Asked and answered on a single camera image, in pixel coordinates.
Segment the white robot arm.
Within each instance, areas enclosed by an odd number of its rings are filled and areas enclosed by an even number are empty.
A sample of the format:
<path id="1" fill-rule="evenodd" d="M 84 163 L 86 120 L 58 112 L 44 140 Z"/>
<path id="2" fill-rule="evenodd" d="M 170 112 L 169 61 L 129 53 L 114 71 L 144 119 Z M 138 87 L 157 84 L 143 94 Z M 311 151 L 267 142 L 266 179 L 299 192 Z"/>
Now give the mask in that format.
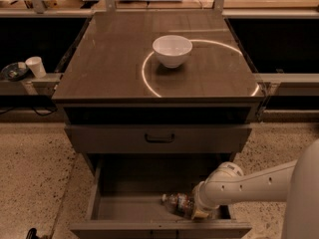
<path id="1" fill-rule="evenodd" d="M 319 239 L 319 140 L 294 161 L 248 175 L 225 162 L 194 188 L 193 195 L 194 217 L 206 217 L 220 205 L 284 201 L 281 239 Z"/>

